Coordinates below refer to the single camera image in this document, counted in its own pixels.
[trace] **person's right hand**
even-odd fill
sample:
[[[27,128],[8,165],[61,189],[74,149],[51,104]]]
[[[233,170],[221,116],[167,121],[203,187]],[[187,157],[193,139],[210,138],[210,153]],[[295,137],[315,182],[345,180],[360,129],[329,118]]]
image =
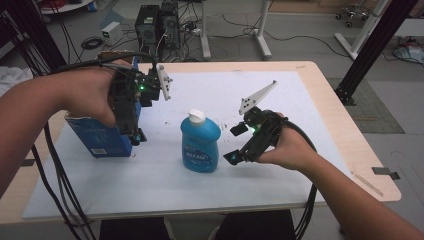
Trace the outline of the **person's right hand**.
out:
[[[258,163],[272,163],[281,167],[302,171],[317,153],[295,130],[283,127],[274,149],[264,152]]]

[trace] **bottle label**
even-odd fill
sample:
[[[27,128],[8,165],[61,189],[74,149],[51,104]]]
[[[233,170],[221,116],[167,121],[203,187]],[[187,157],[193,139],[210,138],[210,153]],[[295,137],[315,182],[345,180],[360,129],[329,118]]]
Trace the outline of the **bottle label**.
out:
[[[184,156],[186,160],[195,165],[212,164],[211,158],[208,154],[188,144],[184,147]]]

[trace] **green mat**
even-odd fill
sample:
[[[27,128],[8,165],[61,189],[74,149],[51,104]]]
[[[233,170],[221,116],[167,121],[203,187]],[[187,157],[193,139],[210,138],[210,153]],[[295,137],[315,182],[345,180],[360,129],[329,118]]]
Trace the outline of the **green mat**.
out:
[[[336,89],[341,78],[328,78]],[[345,106],[362,133],[404,134],[402,127],[364,79],[353,94],[356,106]]]

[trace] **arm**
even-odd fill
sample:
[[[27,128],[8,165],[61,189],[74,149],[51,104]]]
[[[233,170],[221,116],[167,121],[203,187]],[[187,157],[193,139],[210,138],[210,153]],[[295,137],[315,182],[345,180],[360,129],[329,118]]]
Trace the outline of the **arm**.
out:
[[[60,110],[98,119],[115,117],[107,104],[114,70],[85,68],[20,83],[0,97],[0,198],[47,120]]]
[[[275,149],[258,162],[298,170],[321,192],[352,239],[424,239],[424,234],[315,153],[293,129],[283,128]]]

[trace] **white power adapter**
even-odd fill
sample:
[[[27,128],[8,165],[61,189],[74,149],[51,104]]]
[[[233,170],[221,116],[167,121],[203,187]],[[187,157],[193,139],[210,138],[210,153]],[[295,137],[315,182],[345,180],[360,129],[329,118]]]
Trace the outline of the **white power adapter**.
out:
[[[121,24],[112,22],[102,30],[102,35],[106,45],[116,44],[123,37]]]

